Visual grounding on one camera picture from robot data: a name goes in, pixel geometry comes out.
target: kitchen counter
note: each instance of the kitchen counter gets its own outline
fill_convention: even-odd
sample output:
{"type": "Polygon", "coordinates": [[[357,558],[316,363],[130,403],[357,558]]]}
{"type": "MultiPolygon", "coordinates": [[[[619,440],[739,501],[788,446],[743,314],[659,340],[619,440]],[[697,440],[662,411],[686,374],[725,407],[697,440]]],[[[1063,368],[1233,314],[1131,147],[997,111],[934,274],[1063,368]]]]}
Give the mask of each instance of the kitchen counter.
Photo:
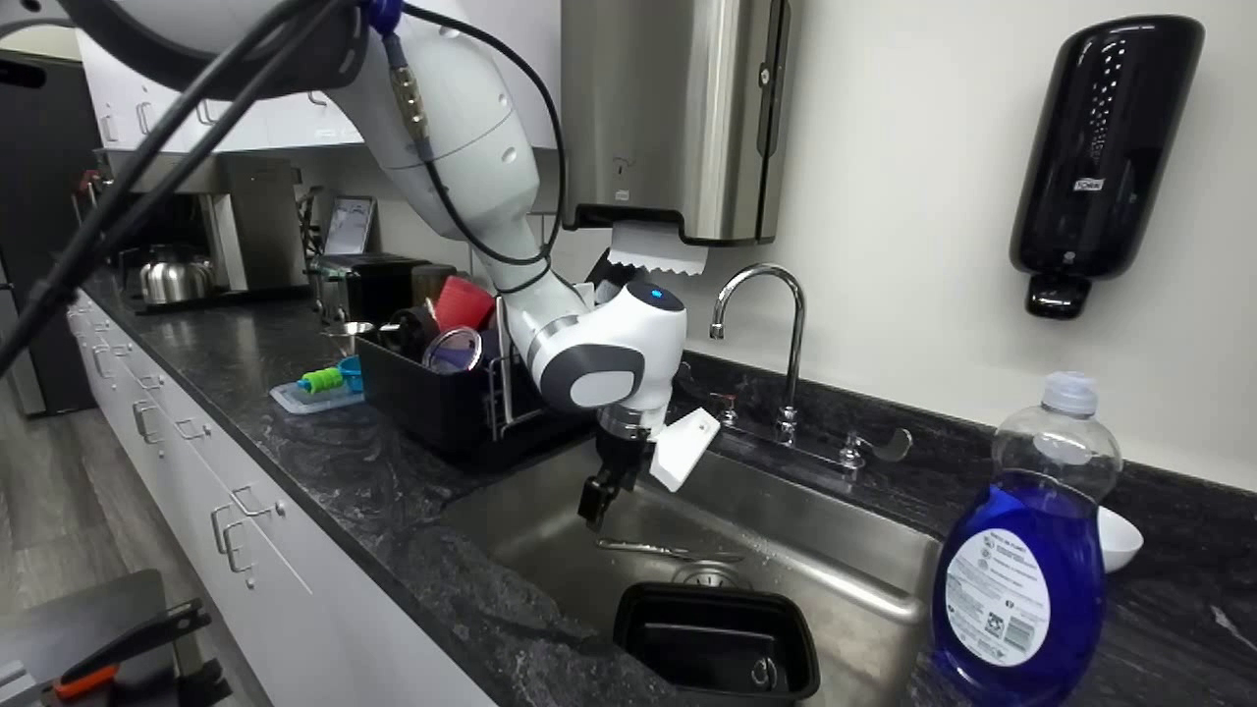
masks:
{"type": "MultiPolygon", "coordinates": [[[[570,621],[545,592],[481,558],[445,509],[475,479],[369,407],[286,418],[267,388],[339,357],[310,301],[134,314],[112,281],[91,297],[247,446],[269,479],[497,703],[725,703],[675,691],[570,621]]],[[[692,388],[743,377],[695,357],[692,388]]],[[[987,429],[805,388],[820,425],[917,437],[848,497],[946,533],[991,479],[987,429]]],[[[1111,583],[1102,645],[1073,703],[1249,703],[1257,694],[1257,497],[1131,469],[1115,509],[1149,533],[1111,583]]],[[[958,703],[925,657],[903,703],[958,703]]]]}

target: floor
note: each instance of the floor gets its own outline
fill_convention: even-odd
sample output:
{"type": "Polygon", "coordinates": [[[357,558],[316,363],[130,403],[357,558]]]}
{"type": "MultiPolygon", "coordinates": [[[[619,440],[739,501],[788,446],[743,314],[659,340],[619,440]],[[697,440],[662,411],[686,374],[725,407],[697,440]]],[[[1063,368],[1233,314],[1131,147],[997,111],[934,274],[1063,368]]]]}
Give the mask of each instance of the floor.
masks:
{"type": "MultiPolygon", "coordinates": [[[[0,377],[0,621],[86,587],[155,568],[170,605],[204,597],[102,411],[22,422],[0,377]]],[[[234,686],[267,703],[219,621],[195,635],[234,686]]]]}

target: refrigerator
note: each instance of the refrigerator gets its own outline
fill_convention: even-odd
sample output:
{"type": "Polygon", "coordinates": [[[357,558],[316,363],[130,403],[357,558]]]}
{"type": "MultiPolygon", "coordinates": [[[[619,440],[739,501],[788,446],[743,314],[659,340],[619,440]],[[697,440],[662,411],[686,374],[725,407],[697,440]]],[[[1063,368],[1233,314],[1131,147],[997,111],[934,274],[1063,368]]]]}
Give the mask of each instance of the refrigerator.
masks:
{"type": "MultiPolygon", "coordinates": [[[[32,281],[74,230],[74,182],[98,160],[98,128],[81,68],[0,51],[0,335],[10,331],[32,281]]],[[[22,418],[91,403],[79,346],[57,318],[10,365],[6,381],[22,418]]]]}

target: sink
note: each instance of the sink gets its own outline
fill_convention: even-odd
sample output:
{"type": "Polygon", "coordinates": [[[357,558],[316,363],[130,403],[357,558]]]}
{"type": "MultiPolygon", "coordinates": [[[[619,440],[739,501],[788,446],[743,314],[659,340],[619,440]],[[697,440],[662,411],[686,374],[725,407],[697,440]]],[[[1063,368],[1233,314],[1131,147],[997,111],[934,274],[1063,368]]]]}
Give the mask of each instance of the sink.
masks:
{"type": "Polygon", "coordinates": [[[810,703],[898,703],[925,635],[930,533],[718,450],[678,497],[638,482],[589,529],[577,496],[594,473],[594,445],[564,446],[454,501],[449,524],[599,635],[637,583],[782,592],[817,645],[810,703]]]}

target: red cup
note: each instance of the red cup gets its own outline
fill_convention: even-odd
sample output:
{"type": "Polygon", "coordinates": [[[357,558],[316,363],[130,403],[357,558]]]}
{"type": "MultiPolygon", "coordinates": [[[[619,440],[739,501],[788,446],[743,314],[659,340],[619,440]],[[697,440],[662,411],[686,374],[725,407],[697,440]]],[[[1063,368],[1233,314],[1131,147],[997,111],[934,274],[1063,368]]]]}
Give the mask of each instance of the red cup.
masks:
{"type": "Polygon", "coordinates": [[[430,322],[434,331],[481,331],[493,314],[493,295],[481,291],[475,280],[449,274],[439,295],[430,297],[430,322]]]}

